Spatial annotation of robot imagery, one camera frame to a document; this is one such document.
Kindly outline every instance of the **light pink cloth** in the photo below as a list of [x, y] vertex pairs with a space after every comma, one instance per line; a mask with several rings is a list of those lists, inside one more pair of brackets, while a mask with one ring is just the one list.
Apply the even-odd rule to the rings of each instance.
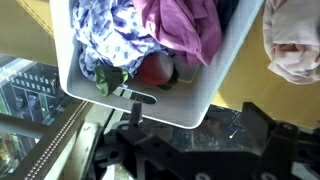
[[320, 0], [267, 0], [263, 36], [271, 71], [295, 84], [320, 80]]
[[222, 43], [217, 0], [133, 0], [143, 26], [160, 44], [209, 65]]

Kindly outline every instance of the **metal rod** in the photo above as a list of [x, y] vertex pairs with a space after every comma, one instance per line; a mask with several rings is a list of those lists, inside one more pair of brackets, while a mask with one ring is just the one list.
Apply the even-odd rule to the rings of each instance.
[[49, 126], [0, 114], [0, 129], [6, 132], [40, 139], [48, 131]]

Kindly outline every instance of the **white plastic basket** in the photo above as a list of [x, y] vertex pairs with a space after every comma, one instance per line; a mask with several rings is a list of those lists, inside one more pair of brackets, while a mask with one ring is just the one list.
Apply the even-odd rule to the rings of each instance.
[[[60, 83], [69, 95], [93, 103], [129, 112], [136, 101], [116, 95], [101, 96], [95, 83], [82, 75], [78, 63], [79, 42], [72, 29], [72, 7], [75, 0], [50, 0], [54, 27]], [[157, 102], [143, 104], [143, 116], [179, 126], [197, 127], [218, 91], [228, 69], [239, 51], [263, 0], [240, 0], [228, 25], [224, 42], [209, 67], [201, 66], [192, 83], [179, 82], [164, 91], [138, 79], [129, 89], [153, 96]]]

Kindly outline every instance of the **patterned cloth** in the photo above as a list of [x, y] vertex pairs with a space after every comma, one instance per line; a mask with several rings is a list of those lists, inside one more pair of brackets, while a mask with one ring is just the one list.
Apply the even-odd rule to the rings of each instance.
[[92, 81], [97, 65], [120, 67], [133, 76], [145, 55], [164, 51], [143, 28], [131, 0], [79, 0], [73, 25], [83, 44], [80, 68]]

